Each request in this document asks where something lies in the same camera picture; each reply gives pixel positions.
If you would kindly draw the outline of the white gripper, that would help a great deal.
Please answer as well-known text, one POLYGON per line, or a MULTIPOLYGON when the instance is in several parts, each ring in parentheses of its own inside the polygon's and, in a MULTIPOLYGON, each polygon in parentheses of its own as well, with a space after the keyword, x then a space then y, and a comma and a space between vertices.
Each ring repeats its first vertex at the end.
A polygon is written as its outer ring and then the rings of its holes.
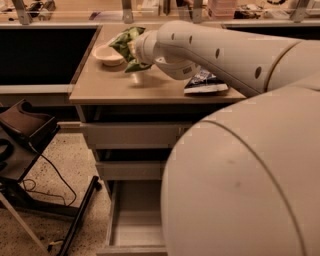
POLYGON ((154 49, 157 43, 157 30, 150 30, 128 42, 128 48, 133 58, 144 64, 154 63, 154 49))

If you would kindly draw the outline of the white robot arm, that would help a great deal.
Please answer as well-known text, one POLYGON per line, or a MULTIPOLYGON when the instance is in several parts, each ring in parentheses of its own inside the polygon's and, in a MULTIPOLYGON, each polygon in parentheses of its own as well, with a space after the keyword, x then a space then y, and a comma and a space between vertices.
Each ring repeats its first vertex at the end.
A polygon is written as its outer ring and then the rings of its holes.
POLYGON ((176 143, 161 186, 168 256, 320 256, 320 48, 315 40, 171 21, 137 57, 180 77, 183 60, 242 100, 176 143))

